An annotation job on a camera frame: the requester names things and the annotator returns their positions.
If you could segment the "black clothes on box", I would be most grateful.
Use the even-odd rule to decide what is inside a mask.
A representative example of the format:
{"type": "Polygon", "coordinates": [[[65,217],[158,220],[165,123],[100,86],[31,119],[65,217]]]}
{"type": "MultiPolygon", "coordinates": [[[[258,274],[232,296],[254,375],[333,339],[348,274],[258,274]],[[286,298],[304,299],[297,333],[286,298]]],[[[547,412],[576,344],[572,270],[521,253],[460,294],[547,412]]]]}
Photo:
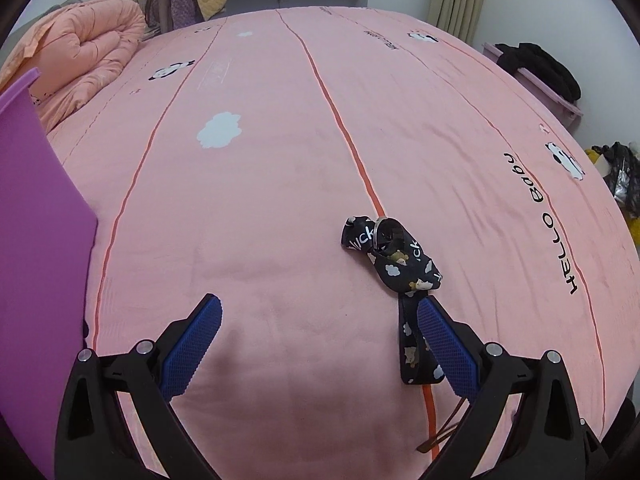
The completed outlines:
{"type": "Polygon", "coordinates": [[[521,68],[529,70],[551,90],[570,103],[582,97],[582,89],[573,74],[538,44],[521,42],[517,47],[495,44],[501,52],[497,64],[514,76],[521,68]]]}

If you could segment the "pink storage box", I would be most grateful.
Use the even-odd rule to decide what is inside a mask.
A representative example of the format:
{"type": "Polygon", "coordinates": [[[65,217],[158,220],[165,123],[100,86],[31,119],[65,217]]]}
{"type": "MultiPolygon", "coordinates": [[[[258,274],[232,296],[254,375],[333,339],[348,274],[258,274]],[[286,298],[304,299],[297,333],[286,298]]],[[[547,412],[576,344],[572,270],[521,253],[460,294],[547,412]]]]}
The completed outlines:
{"type": "MultiPolygon", "coordinates": [[[[501,52],[495,47],[495,44],[483,44],[483,54],[497,64],[501,52]]],[[[562,96],[556,94],[544,82],[524,68],[521,68],[512,77],[548,107],[565,128],[572,131],[579,124],[582,119],[582,110],[578,107],[580,99],[575,103],[565,101],[562,96]]]]}

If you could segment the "brown hair clip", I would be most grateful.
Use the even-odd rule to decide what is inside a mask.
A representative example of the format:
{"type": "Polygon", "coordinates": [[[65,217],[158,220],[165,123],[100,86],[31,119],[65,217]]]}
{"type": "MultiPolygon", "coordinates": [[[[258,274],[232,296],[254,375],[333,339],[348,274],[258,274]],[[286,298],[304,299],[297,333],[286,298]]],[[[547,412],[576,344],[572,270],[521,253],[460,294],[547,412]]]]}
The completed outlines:
{"type": "Polygon", "coordinates": [[[460,399],[452,413],[445,420],[444,424],[437,430],[433,437],[429,437],[422,442],[416,450],[421,454],[426,454],[434,451],[442,442],[446,441],[452,436],[454,430],[457,429],[459,422],[455,422],[454,419],[458,416],[465,404],[468,403],[466,399],[460,399]]]}

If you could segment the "purple plastic bin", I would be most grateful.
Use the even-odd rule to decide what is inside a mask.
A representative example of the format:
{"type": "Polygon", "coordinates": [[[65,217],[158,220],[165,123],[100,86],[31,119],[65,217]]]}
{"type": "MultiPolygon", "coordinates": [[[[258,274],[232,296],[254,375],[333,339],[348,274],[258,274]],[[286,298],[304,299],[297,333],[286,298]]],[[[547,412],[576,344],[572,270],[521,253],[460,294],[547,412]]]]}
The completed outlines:
{"type": "Polygon", "coordinates": [[[38,76],[29,70],[1,96],[1,415],[52,478],[98,220],[43,131],[29,95],[38,76]]]}

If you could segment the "folded pink quilt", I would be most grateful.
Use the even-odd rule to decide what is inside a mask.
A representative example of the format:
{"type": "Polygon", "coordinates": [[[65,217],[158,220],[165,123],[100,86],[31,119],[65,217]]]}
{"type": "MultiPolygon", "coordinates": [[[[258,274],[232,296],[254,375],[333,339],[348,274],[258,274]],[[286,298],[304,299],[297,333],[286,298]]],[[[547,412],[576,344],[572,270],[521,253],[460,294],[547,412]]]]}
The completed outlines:
{"type": "Polygon", "coordinates": [[[63,6],[36,21],[9,53],[1,67],[1,89],[39,70],[29,95],[50,132],[119,77],[144,31],[144,14],[132,0],[63,6]]]}

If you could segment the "pink bed sheet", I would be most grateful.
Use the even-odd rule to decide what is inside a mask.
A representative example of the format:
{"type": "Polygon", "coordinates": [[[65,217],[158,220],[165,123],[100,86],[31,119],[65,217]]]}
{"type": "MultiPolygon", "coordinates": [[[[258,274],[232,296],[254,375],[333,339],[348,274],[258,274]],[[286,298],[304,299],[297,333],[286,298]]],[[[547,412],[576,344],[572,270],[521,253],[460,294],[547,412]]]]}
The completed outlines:
{"type": "Polygon", "coordinates": [[[414,479],[456,414],[400,378],[398,305],[351,216],[400,221],[436,298],[516,356],[561,353],[603,436],[639,367],[639,258],[590,159],[484,55],[411,16],[239,14],[147,41],[49,136],[99,219],[101,356],[206,294],[221,328],[172,406],[226,479],[414,479]]]}

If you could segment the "black bag on floor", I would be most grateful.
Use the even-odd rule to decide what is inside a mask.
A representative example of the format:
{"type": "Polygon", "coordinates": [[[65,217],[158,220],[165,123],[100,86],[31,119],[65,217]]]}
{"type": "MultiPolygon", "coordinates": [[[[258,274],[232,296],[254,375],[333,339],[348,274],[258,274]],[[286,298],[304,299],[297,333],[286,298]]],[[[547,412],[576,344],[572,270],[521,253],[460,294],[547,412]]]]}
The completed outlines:
{"type": "Polygon", "coordinates": [[[615,142],[613,145],[591,148],[608,163],[603,177],[614,200],[630,218],[639,217],[639,159],[629,145],[615,142]]]}

